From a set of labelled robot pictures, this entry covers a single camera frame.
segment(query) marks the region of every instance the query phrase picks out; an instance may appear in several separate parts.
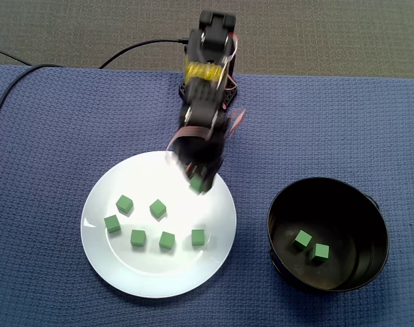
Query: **table surface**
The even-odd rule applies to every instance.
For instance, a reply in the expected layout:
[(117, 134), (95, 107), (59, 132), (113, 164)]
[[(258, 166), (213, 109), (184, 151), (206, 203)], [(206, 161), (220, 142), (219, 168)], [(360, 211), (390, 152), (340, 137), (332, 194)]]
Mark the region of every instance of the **table surface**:
[[(188, 37), (201, 10), (236, 15), (238, 73), (414, 78), (414, 0), (0, 0), (0, 48), (35, 65), (96, 68), (132, 44)], [(183, 45), (155, 44), (108, 68), (184, 63)]]
[[(0, 66), (0, 97), (25, 67)], [(414, 80), (237, 75), (247, 109), (221, 176), (236, 203), (232, 251), (199, 288), (126, 295), (95, 273), (80, 240), (86, 197), (118, 162), (163, 150), (182, 75), (44, 68), (0, 113), (0, 326), (414, 326)], [(360, 290), (305, 294), (268, 253), (274, 196), (326, 176), (371, 195), (391, 239)]]

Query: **robotic arm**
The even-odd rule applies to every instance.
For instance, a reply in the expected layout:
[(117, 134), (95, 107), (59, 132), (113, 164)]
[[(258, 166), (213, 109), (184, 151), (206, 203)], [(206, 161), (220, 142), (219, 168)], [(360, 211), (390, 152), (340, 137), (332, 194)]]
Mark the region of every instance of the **robotic arm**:
[(200, 27), (191, 31), (185, 47), (185, 81), (180, 125), (171, 143), (189, 179), (202, 180), (202, 191), (212, 187), (221, 167), (227, 108), (237, 94), (232, 78), (237, 37), (236, 17), (203, 11)]

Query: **black bowl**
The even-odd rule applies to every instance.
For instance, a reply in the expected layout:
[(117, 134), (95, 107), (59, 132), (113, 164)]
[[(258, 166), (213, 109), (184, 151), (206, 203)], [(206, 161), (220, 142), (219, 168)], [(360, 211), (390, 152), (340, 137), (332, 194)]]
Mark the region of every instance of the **black bowl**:
[[(300, 251), (300, 230), (312, 236)], [(346, 292), (371, 282), (389, 254), (389, 234), (377, 203), (356, 188), (331, 178), (307, 178), (282, 190), (268, 214), (275, 268), (305, 292)], [(330, 247), (327, 261), (311, 260), (315, 243)]]

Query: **bowl handle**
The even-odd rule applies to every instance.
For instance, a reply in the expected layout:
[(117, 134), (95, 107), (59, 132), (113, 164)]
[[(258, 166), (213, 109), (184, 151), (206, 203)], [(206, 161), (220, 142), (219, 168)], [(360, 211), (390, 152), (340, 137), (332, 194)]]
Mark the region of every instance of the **bowl handle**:
[(380, 211), (379, 210), (379, 205), (377, 204), (377, 201), (373, 200), (373, 198), (370, 195), (368, 195), (366, 193), (363, 193), (363, 194), (376, 206), (376, 208), (378, 209), (378, 211)]

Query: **gray carpet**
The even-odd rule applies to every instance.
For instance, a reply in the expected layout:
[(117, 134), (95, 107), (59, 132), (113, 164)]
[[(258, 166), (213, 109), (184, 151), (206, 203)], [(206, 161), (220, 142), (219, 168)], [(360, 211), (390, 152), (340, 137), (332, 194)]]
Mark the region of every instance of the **gray carpet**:
[[(202, 9), (237, 15), (237, 72), (414, 78), (414, 0), (0, 0), (0, 48), (32, 63), (98, 67), (130, 44), (189, 36)], [(182, 65), (181, 45), (160, 44), (109, 68)]]

